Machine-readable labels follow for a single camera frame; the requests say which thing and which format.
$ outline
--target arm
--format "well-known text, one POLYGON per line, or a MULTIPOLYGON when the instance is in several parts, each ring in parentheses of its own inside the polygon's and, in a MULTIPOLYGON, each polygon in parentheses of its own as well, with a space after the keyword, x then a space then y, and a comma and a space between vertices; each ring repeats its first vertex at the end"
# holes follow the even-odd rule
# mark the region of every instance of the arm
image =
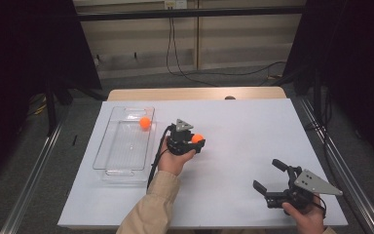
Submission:
MULTIPOLYGON (((320 204, 318 195, 314 197, 314 203, 320 204)), ((296 221, 299 234, 336 234, 330 227, 324 229, 323 211, 318 207, 311 205, 303 213, 300 213, 289 203, 283 203, 282 207, 296 221)))
POLYGON ((172 204, 177 196, 180 182, 177 176, 184 164, 192 159, 195 150, 174 156, 167 150, 167 139, 163 142, 162 158, 147 194, 134 206, 121 223, 117 234, 165 234, 172 217, 172 204))

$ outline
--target aluminum rail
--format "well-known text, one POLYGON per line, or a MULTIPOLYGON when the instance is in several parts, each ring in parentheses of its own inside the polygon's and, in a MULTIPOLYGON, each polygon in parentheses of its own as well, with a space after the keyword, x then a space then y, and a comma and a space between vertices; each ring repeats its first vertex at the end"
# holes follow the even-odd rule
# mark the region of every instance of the aluminum rail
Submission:
POLYGON ((186 10, 156 10, 113 13, 79 13, 79 21, 95 20, 140 20, 166 18, 196 18, 196 17, 229 17, 257 15, 293 15, 305 12, 304 6, 290 7, 259 7, 259 8, 222 8, 222 9, 186 9, 186 10))
MULTIPOLYGON (((301 102, 309 119, 312 121, 312 123, 315 123, 316 119, 312 105, 305 98, 303 98, 301 102)), ((323 142, 324 136, 326 135, 325 130, 323 128, 317 128, 317 134, 320 140, 323 142)), ((344 180, 363 218, 366 220, 368 227, 370 228, 372 233, 374 233, 374 206, 356 181, 354 175, 352 174, 341 153, 336 148, 335 143, 329 135, 327 135, 326 137, 325 147, 328 151, 330 160, 332 161, 342 180, 344 180)))
POLYGON ((56 140, 62 129, 63 123, 66 120, 68 114, 69 106, 62 108, 60 111, 60 120, 51 136, 47 136, 41 153, 32 169, 25 186, 19 194, 19 197, 13 206, 10 214, 8 215, 4 226, 2 227, 0 234, 15 234, 17 233, 23 216, 28 208, 29 202, 32 199, 34 191, 38 185, 39 179, 42 172, 44 171, 45 165, 51 156, 54 146, 56 145, 56 140))

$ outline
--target beige sleeve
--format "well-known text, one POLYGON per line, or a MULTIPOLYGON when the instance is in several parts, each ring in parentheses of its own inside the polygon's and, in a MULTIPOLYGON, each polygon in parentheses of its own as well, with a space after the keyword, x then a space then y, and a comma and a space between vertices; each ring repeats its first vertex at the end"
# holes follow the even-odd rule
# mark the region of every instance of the beige sleeve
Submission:
POLYGON ((177 176, 159 171, 147 194, 124 218, 117 234, 165 234, 172 217, 172 204, 180 188, 177 176))
POLYGON ((336 232, 331 227, 327 227, 323 234, 336 234, 336 232))

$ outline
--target hand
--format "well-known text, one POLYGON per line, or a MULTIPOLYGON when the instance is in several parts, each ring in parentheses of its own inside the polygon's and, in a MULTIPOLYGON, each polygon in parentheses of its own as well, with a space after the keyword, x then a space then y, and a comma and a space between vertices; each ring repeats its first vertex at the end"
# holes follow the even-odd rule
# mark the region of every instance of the hand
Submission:
POLYGON ((173 175, 180 175, 184 164, 192 159, 196 154, 196 150, 192 149, 183 155, 173 155, 167 148, 167 136, 163 141, 161 152, 163 153, 159 162, 159 171, 171 173, 173 175))
MULTIPOLYGON (((320 205, 320 198, 315 194, 314 202, 320 205)), ((290 214, 297 224, 299 234, 321 234, 323 233, 323 211, 316 206, 309 205, 306 213, 300 213, 289 203, 281 205, 290 214)))

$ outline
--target cable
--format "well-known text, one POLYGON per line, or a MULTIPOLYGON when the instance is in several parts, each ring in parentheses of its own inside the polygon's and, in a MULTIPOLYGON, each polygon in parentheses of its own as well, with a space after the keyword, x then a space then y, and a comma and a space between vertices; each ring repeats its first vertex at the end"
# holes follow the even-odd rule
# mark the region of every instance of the cable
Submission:
POLYGON ((168 149, 166 149, 165 151, 160 153, 163 142, 164 142, 164 139, 166 137, 166 134, 167 134, 168 130, 170 130, 171 128, 172 128, 172 126, 167 126, 166 129, 164 130, 163 136, 160 139, 160 146, 159 146, 159 149, 157 150, 156 158, 154 159, 154 163, 151 164, 150 176, 148 176, 148 182, 147 182, 147 190, 148 190, 148 187, 150 186, 151 181, 153 180, 154 173, 156 172, 157 166, 159 165, 161 156, 163 156, 163 154, 165 152, 167 152, 167 150, 168 150, 168 149))
MULTIPOLYGON (((166 57, 166 65, 167 65, 167 70, 168 72, 171 74, 171 75, 175 75, 175 76, 183 76, 185 77, 186 79, 190 80, 190 81, 193 81, 193 82, 199 82, 199 83, 203 83, 203 84, 206 84, 206 85, 210 85, 210 86, 214 86, 214 87, 218 87, 217 85, 214 85, 214 84, 210 84, 208 82, 204 82, 204 81, 199 81, 199 80, 194 80, 194 79, 191 79, 189 77, 187 77, 187 75, 226 75, 226 76, 245 76, 245 75, 251 75, 251 74, 256 74, 256 73, 259 73, 261 71, 264 71, 264 70, 268 70, 268 77, 269 77, 269 69, 270 67, 276 65, 276 64, 286 64, 285 61, 276 61, 276 62, 273 62, 263 68, 260 68, 260 69, 257 69, 255 71, 250 71, 250 72, 246 72, 246 73, 224 73, 224 72, 203 72, 203 71, 196 71, 196 72, 183 72, 180 68, 180 64, 179 64, 179 61, 178 61, 178 55, 177 55, 177 47, 175 45, 175 29, 174 29, 174 20, 173 18, 170 18, 169 19, 169 23, 170 23, 170 26, 169 26, 169 37, 168 37, 168 48, 167 48, 167 57, 166 57), (171 36, 172 36, 172 42, 173 42, 173 47, 174 47, 174 53, 175 53, 175 58, 176 58, 176 61, 177 61, 177 66, 178 66, 178 70, 180 71, 181 74, 177 74, 177 73, 174 73, 172 72, 169 67, 168 67, 168 54, 169 54, 169 46, 171 44, 171 36)), ((264 83, 267 82, 267 79, 264 80, 261 84, 259 84, 258 86, 262 86, 264 83)))
POLYGON ((317 204, 316 202, 312 202, 312 205, 314 205, 315 207, 317 207, 317 208, 319 208, 323 211, 323 219, 325 219, 326 218, 326 211, 327 211, 326 203, 318 195, 314 194, 314 196, 321 200, 321 202, 323 203, 323 206, 321 206, 320 204, 317 204))
MULTIPOLYGON (((333 171, 333 168, 331 167, 331 164, 330 164, 330 161, 329 161, 329 155, 327 153, 327 139, 329 138, 329 131, 328 131, 328 124, 332 118, 332 114, 333 114, 333 111, 332 111, 332 96, 331 96, 331 93, 330 93, 330 90, 327 89, 326 91, 326 98, 325 98, 325 104, 324 104, 324 112, 322 113, 322 116, 323 116, 323 125, 319 125, 317 122, 311 122, 309 123, 308 125, 313 125, 314 127, 310 128, 310 129, 307 129, 306 127, 308 126, 305 126, 305 130, 317 130, 317 129, 322 129, 322 132, 323 132, 323 156, 324 156, 324 160, 326 162, 326 165, 327 165, 327 168, 329 169, 335 183, 336 183, 336 187, 341 187, 338 180, 336 179, 336 175, 335 175, 335 172, 333 171)), ((357 214, 354 212, 354 208, 351 204, 351 202, 348 200, 348 198, 346 197, 346 193, 343 193, 342 195, 343 199, 345 200, 346 204, 348 205, 349 209, 352 211, 357 223, 359 224, 360 228, 362 229, 363 233, 367 233, 365 227, 363 226, 363 224, 361 223, 359 217, 357 216, 357 214)))
POLYGON ((35 115, 40 114, 45 109, 45 107, 47 107, 47 99, 44 97, 40 106, 37 109, 35 109, 34 111, 32 111, 31 113, 27 113, 26 117, 29 117, 33 114, 35 114, 35 115))
POLYGON ((186 78, 189 81, 202 83, 202 84, 209 85, 209 86, 212 86, 212 87, 218 87, 217 85, 214 85, 214 84, 211 84, 211 83, 208 83, 208 82, 205 82, 205 81, 199 81, 199 80, 191 79, 190 77, 187 77, 187 74, 183 73, 183 71, 181 70, 181 67, 180 67, 180 64, 179 64, 179 61, 178 61, 177 47, 175 46, 174 20, 172 18, 169 19, 169 37, 168 37, 166 65, 167 65, 167 70, 171 75, 183 76, 184 78, 186 78), (175 58, 177 60, 178 70, 180 71, 181 75, 171 72, 171 70, 168 67, 168 53, 169 53, 169 45, 171 44, 171 35, 172 35, 172 42, 173 42, 173 45, 174 45, 175 58))

